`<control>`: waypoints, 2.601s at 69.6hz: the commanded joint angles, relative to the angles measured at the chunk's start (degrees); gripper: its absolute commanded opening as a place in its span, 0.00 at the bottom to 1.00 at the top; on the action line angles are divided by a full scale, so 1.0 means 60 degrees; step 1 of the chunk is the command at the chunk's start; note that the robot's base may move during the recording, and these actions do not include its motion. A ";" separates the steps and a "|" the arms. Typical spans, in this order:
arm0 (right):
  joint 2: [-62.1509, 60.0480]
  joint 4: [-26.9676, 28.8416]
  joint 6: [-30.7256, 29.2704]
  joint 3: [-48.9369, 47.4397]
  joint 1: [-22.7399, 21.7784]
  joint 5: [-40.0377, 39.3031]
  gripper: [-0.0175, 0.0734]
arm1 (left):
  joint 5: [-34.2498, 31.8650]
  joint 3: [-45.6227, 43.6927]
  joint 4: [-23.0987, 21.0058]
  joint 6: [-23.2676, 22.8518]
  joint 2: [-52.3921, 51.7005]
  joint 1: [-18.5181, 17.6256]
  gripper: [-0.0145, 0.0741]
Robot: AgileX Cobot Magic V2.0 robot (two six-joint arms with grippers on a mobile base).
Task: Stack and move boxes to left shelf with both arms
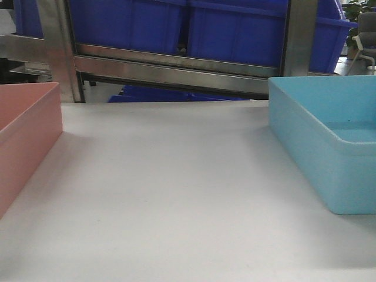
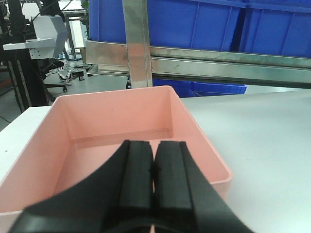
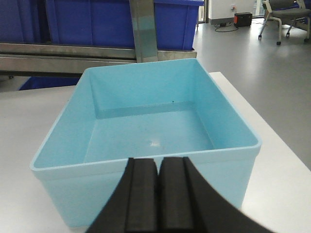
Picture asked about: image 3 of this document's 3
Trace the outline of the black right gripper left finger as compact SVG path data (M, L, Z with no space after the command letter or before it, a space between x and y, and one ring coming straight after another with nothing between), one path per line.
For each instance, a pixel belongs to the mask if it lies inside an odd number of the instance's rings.
M157 232L156 191L154 160L129 158L117 187L87 232Z

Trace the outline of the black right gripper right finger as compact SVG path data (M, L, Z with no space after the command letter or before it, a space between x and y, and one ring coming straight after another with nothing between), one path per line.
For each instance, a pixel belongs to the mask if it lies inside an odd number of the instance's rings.
M161 233L268 233L223 198L188 157L164 158L159 173Z

